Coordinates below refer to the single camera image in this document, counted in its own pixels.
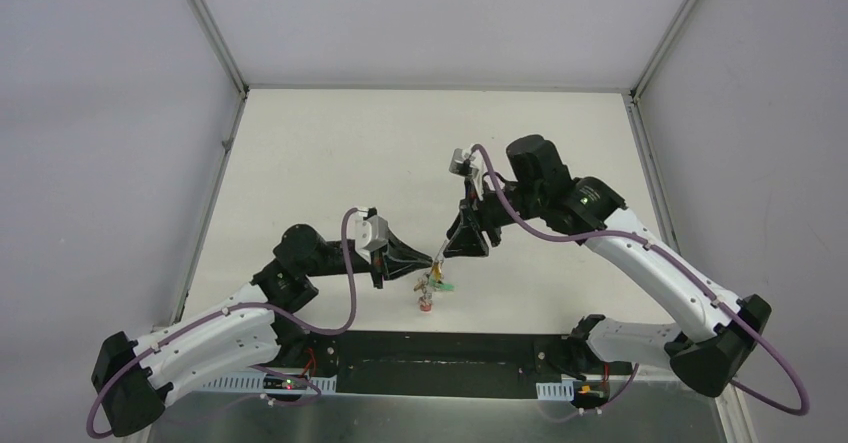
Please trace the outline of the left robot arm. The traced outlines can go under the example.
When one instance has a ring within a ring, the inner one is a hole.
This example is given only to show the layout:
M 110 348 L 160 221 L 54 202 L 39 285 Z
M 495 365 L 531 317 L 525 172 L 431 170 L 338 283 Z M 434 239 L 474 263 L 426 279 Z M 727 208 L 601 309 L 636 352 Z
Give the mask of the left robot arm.
M 376 288 L 431 266 L 379 216 L 354 225 L 353 237 L 324 239 L 306 224 L 287 229 L 274 258 L 223 302 L 185 321 L 132 339 L 118 332 L 101 345 L 92 372 L 97 393 L 86 422 L 95 439 L 132 435 L 154 423 L 186 394 L 231 371 L 275 361 L 297 365 L 320 328 L 297 317 L 319 293 L 314 277 L 367 274 Z

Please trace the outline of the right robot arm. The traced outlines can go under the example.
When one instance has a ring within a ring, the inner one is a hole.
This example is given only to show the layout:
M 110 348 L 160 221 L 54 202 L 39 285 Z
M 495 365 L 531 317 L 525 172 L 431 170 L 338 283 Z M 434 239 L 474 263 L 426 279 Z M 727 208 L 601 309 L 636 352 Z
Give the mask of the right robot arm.
M 681 261 L 606 183 L 572 176 L 553 142 L 528 135 L 506 155 L 515 178 L 502 181 L 499 197 L 484 180 L 481 153 L 454 150 L 449 171 L 463 178 L 464 196 L 439 257 L 486 257 L 503 227 L 540 219 L 617 267 L 673 320 L 652 325 L 586 316 L 567 338 L 573 368 L 590 373 L 605 362 L 646 364 L 672 371 L 703 396 L 719 396 L 756 347 L 770 305 L 757 295 L 741 298 Z

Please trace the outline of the key with yellow tag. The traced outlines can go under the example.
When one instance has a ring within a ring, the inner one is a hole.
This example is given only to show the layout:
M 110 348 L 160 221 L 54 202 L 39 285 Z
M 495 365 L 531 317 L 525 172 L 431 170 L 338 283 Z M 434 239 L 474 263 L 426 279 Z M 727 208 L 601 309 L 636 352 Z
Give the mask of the key with yellow tag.
M 434 263 L 432 265 L 429 274 L 429 281 L 434 285 L 438 285 L 443 281 L 440 263 Z

